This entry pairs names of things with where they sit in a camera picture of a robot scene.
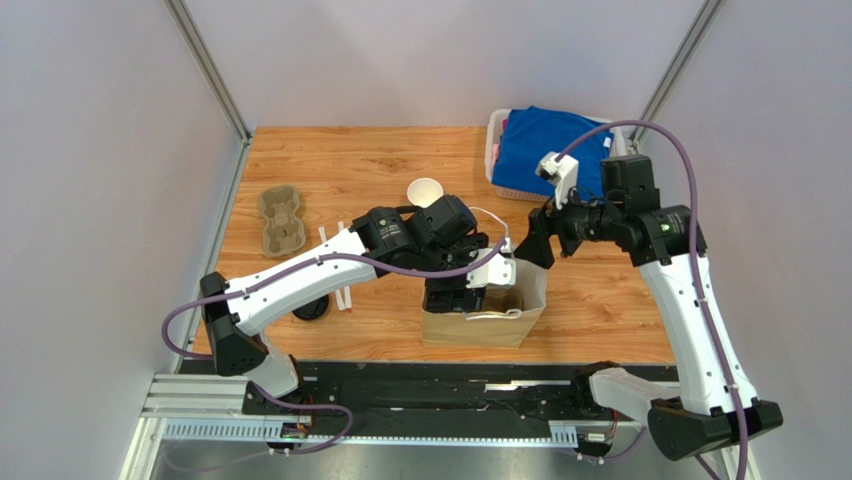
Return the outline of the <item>brown paper bag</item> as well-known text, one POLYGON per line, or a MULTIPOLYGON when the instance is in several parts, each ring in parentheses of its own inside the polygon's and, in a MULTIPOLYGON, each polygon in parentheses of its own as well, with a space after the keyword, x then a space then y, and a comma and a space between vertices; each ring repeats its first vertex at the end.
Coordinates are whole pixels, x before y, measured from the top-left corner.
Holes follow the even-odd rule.
MULTIPOLYGON (((504 243, 504 237, 510 238, 509 227, 498 216, 493 219, 503 227, 504 243)), ((483 245, 477 250, 489 249, 490 252, 480 256, 474 264, 483 266, 499 253, 500 248, 496 249, 493 244, 483 245)), ((520 347, 547 306, 547 271, 524 260, 517 260, 515 257, 514 259, 517 262, 517 277, 515 285, 510 288, 515 288, 523 294, 523 311, 514 310, 501 314, 484 312, 481 309, 469 313, 429 313, 423 310, 422 303, 423 343, 429 347, 520 347)))

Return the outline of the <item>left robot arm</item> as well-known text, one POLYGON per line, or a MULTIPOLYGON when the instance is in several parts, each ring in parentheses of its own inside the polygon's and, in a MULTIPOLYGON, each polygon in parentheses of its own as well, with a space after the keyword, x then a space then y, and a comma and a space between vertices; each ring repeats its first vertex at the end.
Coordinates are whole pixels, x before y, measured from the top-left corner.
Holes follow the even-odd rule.
POLYGON ((506 244, 500 238, 491 245, 471 209, 444 195, 426 207, 373 208, 314 249, 259 273, 233 279, 209 273, 200 291, 215 372, 286 396, 300 386, 296 363, 264 334, 279 318, 388 273, 448 279, 475 291, 511 285, 516 264, 506 244))

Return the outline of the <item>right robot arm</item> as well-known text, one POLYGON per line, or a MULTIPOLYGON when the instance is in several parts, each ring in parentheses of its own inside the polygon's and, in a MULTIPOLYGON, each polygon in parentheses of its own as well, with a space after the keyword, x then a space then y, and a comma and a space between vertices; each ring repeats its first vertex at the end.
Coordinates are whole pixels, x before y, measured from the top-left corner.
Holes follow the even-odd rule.
POLYGON ((659 451, 677 461, 735 446, 783 424, 780 406, 762 399, 741 366, 712 292, 706 244, 684 205, 662 207, 651 160, 629 155, 601 165, 603 193, 582 200, 579 164, 548 153, 536 173, 553 197, 528 217, 515 255, 542 268, 585 242, 612 242, 648 286, 674 353, 678 386, 665 388, 610 361, 575 372, 574 406, 615 410, 641 422, 659 451))

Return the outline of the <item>paper coffee cup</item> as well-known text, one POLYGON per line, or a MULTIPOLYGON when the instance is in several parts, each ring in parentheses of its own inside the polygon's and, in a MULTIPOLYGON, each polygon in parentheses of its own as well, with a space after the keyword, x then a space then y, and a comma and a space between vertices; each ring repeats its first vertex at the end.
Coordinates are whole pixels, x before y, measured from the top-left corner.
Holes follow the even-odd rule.
POLYGON ((406 190, 406 198, 413 206, 426 208, 444 195, 443 186, 432 178, 413 180, 406 190))
POLYGON ((508 314, 510 311, 524 310, 523 294, 515 288, 490 288, 486 290, 482 310, 508 314))

